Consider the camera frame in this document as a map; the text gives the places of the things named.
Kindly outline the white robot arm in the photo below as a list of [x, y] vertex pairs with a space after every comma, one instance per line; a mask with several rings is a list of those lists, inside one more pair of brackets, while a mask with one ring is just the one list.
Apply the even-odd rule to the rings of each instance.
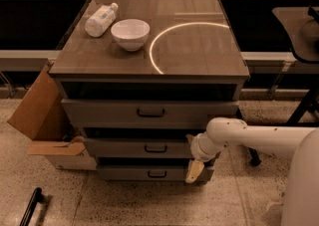
[[205, 132], [187, 137], [192, 159], [185, 181], [195, 182], [204, 164], [228, 145], [240, 144], [291, 160], [281, 226], [319, 226], [319, 128], [256, 126], [216, 117]]

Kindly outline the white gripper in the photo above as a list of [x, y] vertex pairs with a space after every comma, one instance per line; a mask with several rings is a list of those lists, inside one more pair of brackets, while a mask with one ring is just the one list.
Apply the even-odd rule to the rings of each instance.
[[194, 159], [188, 163], [186, 183], [194, 183], [204, 169], [204, 162], [208, 162], [216, 156], [216, 144], [209, 138], [206, 132], [198, 135], [186, 136], [190, 145], [190, 152]]

